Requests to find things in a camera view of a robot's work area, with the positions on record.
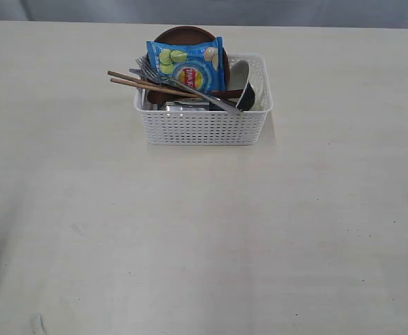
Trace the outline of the blue chips bag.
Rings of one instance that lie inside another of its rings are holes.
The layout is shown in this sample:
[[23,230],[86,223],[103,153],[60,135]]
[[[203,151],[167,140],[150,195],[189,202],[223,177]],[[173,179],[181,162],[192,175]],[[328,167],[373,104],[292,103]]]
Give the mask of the blue chips bag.
[[170,77],[203,93],[226,90],[222,38],[197,45],[170,45],[148,41],[151,66],[162,77]]

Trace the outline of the brown wooden spoon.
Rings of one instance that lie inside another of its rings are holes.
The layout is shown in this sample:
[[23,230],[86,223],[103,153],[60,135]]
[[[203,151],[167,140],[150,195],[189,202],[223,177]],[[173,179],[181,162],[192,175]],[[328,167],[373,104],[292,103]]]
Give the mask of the brown wooden spoon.
[[[239,90],[233,90],[233,91],[215,91],[213,92],[213,95],[218,98],[229,99],[229,98],[240,98],[242,93],[243,93],[243,90],[239,89]],[[195,94],[191,94],[191,96],[184,96],[184,95],[169,94],[165,92],[149,90],[147,93],[147,97],[146,97],[148,102],[156,104],[156,105],[163,104],[167,101],[183,100],[186,98],[199,98],[199,96]]]

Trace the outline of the silver metal fork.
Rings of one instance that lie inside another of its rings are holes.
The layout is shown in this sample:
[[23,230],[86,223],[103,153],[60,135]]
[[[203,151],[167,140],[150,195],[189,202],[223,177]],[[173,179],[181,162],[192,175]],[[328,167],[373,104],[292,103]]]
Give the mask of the silver metal fork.
[[196,94],[199,97],[203,98],[204,100],[218,106],[222,110],[228,112],[229,114],[235,114],[235,115],[240,115],[243,112],[239,110],[236,105],[228,100],[224,100],[219,97],[215,96],[210,96],[207,94],[204,94],[196,89],[193,89],[192,87],[187,86],[186,84],[174,79],[173,77],[167,77],[164,75],[159,74],[149,63],[146,57],[139,57],[136,59],[136,63],[139,66],[140,70],[143,72],[143,74],[148,77],[151,81],[157,82],[157,83],[165,83],[165,84],[174,84],[177,87],[181,87],[182,89],[192,93]]

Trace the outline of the brown round plate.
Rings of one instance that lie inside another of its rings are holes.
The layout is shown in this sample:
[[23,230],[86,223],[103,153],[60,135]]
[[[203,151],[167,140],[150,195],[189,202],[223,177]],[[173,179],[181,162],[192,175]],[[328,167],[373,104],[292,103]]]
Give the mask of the brown round plate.
[[[173,27],[161,33],[154,41],[166,43],[169,45],[197,45],[200,43],[211,42],[216,37],[199,27],[179,26]],[[158,91],[147,91],[147,100],[154,105],[162,105],[167,101],[180,99],[181,96],[166,94]]]

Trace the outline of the white and black bowl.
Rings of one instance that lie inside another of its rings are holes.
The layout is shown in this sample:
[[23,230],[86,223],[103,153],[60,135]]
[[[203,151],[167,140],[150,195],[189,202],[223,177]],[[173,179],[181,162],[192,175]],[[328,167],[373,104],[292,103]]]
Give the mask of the white and black bowl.
[[230,69],[227,84],[228,99],[241,111],[250,110],[255,104],[255,91],[250,83],[250,67],[246,60],[237,61]]

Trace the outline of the wooden chopstick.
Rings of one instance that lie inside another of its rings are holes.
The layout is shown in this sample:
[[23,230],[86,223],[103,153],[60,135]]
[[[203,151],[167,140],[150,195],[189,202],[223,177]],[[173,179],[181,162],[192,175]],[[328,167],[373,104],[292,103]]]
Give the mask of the wooden chopstick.
[[187,97],[187,98],[198,98],[198,95],[196,95],[196,94],[191,94],[191,93],[172,90],[172,89],[166,89],[166,88],[162,88],[162,87],[157,87],[155,85],[140,84],[140,83],[131,82],[131,81],[127,81],[127,80],[116,79],[116,78],[111,78],[110,82],[113,82],[113,83],[116,83],[116,84],[126,85],[126,86],[129,86],[129,87],[136,87],[136,88],[140,88],[140,89],[146,89],[146,90],[150,90],[150,91],[157,91],[157,92],[161,92],[161,93],[165,93],[165,94],[171,94],[171,95],[175,95],[175,96],[183,96],[183,97]]
[[162,87],[162,88],[166,88],[166,89],[172,89],[172,90],[177,90],[177,91],[183,91],[183,92],[187,92],[187,93],[191,93],[191,94],[196,94],[199,97],[204,97],[204,94],[202,94],[199,91],[196,91],[190,87],[187,87],[185,85],[179,85],[179,86],[172,86],[169,84],[165,84],[165,83],[154,83],[154,82],[150,82],[147,80],[141,80],[141,79],[137,79],[136,77],[132,77],[129,75],[124,75],[122,73],[118,73],[118,72],[114,72],[114,71],[108,71],[107,74],[109,76],[111,76],[111,78],[116,78],[116,79],[121,79],[121,80],[127,80],[127,81],[131,81],[131,82],[136,82],[136,83],[140,83],[140,84],[146,84],[146,85],[155,85],[157,87]]

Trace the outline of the silver table knife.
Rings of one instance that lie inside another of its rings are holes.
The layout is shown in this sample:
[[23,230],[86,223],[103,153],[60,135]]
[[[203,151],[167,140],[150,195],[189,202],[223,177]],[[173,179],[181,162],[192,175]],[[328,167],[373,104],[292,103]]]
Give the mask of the silver table knife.
[[140,76],[142,79],[149,80],[151,82],[160,83],[160,80],[156,76],[149,75],[144,71],[136,68],[130,68],[129,72],[135,75]]

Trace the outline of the white perforated plastic basket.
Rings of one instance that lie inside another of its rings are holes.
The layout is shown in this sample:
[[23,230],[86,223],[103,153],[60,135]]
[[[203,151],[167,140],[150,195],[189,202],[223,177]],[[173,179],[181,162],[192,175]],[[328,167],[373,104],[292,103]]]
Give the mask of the white perforated plastic basket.
[[157,110],[147,100],[147,90],[135,94],[134,107],[141,114],[148,143],[159,145],[252,145],[258,141],[273,99],[264,57],[234,53],[229,65],[249,63],[249,80],[255,92],[252,109],[241,115],[225,111]]

